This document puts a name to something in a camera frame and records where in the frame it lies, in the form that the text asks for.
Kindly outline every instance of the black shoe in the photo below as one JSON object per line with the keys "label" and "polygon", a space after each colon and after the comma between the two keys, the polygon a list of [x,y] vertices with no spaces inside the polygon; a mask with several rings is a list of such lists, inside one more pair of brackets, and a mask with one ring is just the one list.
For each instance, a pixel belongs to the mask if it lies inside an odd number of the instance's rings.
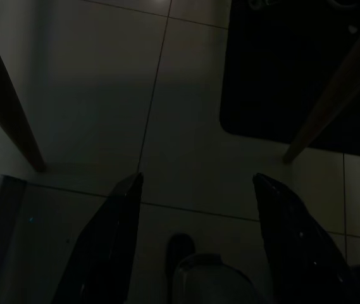
{"label": "black shoe", "polygon": [[188,234],[175,234],[168,241],[166,251],[167,303],[171,303],[173,275],[177,265],[195,252],[194,241]]}

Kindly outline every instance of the floor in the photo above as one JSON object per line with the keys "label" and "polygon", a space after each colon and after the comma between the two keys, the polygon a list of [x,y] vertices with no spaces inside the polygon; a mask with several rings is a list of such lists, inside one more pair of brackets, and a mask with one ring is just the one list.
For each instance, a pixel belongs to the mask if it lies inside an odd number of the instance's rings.
{"label": "floor", "polygon": [[0,54],[49,168],[33,173],[0,130],[0,170],[30,183],[0,303],[50,303],[80,230],[136,171],[145,183],[128,303],[164,303],[176,232],[271,299],[256,172],[290,186],[360,263],[360,157],[306,149],[286,166],[287,145],[221,128],[230,0],[4,3]]}

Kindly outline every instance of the tile floor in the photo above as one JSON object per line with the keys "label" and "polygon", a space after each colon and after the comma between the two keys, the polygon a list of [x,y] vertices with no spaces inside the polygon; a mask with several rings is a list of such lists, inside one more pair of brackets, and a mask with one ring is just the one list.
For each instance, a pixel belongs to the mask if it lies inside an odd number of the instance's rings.
{"label": "tile floor", "polygon": [[[0,22],[0,54],[49,170],[33,174],[18,152],[4,157],[22,162],[9,171],[30,185],[0,303],[50,303],[78,233],[137,170],[144,203],[129,303],[164,303],[164,247],[175,232],[222,254],[271,298],[256,172],[296,191],[360,263],[360,157],[307,149],[286,166],[287,145],[220,126],[230,0],[13,1],[25,9]],[[18,47],[4,25],[14,19]]]}

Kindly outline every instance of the wooden table leg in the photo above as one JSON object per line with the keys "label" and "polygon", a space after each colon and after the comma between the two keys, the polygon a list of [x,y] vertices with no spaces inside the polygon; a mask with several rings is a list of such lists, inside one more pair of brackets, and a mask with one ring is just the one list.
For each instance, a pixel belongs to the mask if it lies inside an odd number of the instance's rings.
{"label": "wooden table leg", "polygon": [[34,134],[0,57],[0,126],[37,172],[45,171]]}
{"label": "wooden table leg", "polygon": [[283,157],[291,163],[360,92],[360,38],[345,57]]}

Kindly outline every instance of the black mat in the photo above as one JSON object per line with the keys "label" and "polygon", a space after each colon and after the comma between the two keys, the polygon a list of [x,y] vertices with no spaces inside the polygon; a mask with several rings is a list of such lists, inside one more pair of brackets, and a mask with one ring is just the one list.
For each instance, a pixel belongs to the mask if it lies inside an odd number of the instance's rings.
{"label": "black mat", "polygon": [[[358,29],[349,32],[349,25]],[[233,0],[220,122],[231,134],[291,143],[360,34],[360,9],[285,0],[261,11]],[[360,155],[360,95],[310,145]]]}

